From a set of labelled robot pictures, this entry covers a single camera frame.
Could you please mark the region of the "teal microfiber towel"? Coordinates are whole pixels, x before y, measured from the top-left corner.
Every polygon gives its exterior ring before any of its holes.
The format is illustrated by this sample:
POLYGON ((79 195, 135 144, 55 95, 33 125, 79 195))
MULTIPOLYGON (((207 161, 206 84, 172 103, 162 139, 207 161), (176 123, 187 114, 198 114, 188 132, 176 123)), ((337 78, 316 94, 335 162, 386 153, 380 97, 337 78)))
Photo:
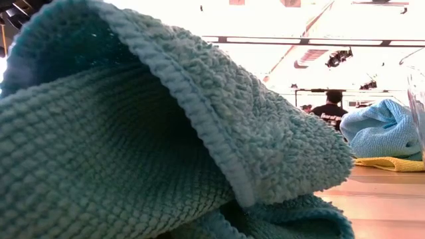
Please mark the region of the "teal microfiber towel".
POLYGON ((355 237, 343 138, 188 30, 54 0, 0 91, 0 239, 355 237))

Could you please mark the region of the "light blue microfiber towel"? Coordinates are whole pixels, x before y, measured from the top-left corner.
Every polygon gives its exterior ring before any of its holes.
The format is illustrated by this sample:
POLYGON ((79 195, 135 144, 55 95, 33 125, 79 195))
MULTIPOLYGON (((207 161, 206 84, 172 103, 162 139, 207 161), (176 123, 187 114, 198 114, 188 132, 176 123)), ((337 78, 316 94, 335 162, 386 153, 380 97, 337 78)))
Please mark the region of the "light blue microfiber towel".
POLYGON ((355 157, 421 161, 421 146, 410 109, 385 99, 342 117, 340 130, 355 157))

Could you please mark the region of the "yellow microfiber towel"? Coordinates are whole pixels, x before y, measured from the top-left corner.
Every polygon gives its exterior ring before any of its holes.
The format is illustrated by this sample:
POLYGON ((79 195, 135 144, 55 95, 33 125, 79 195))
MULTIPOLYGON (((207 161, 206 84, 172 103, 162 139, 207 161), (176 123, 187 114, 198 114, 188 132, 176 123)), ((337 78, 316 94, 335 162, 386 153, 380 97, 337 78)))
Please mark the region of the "yellow microfiber towel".
POLYGON ((356 158, 355 164, 392 172, 425 172, 425 165, 423 162, 399 159, 396 157, 356 158))

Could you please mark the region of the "person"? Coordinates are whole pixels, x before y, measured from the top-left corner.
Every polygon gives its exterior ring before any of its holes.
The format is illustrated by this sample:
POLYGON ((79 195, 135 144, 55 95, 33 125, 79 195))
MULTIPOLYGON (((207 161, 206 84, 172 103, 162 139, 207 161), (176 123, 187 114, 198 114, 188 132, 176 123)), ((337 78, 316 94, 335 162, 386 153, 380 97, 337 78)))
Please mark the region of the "person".
POLYGON ((347 111, 339 106, 343 98, 343 93, 340 90, 328 90, 326 96, 326 103, 315 107, 311 112, 334 127, 335 130, 340 131, 342 117, 347 114, 347 111))

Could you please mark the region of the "black horizontal beam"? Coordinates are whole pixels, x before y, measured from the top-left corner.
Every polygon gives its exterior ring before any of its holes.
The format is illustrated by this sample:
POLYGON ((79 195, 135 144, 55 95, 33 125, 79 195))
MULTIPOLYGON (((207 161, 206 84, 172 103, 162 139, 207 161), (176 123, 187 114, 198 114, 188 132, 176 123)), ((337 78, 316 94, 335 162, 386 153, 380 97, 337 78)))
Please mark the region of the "black horizontal beam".
POLYGON ((331 39, 305 37, 232 37, 203 36, 203 40, 218 44, 272 44, 294 46, 358 46, 358 47, 425 47, 425 40, 403 39, 331 39))

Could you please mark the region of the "clear plastic basket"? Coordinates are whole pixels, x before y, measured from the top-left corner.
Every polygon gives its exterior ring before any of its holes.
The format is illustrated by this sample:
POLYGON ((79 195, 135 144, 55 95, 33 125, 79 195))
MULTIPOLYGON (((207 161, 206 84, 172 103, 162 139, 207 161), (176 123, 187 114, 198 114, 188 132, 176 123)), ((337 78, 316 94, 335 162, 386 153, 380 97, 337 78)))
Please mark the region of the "clear plastic basket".
POLYGON ((408 82, 410 111, 421 146, 422 161, 425 164, 425 47, 402 58, 399 65, 408 82))

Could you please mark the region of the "black background frame stand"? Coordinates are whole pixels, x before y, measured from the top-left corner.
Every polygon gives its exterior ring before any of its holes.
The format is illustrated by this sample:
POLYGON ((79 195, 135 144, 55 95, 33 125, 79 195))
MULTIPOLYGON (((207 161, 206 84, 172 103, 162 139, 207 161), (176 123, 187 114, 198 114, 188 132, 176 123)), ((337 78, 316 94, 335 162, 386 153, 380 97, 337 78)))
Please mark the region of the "black background frame stand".
POLYGON ((313 92, 313 93, 322 93, 327 92, 330 90, 336 90, 340 92, 346 92, 347 90, 343 89, 324 89, 324 88, 312 88, 312 89, 305 89, 305 88, 296 88, 294 90, 294 96, 295 96, 295 106, 298 106, 298 92, 313 92))

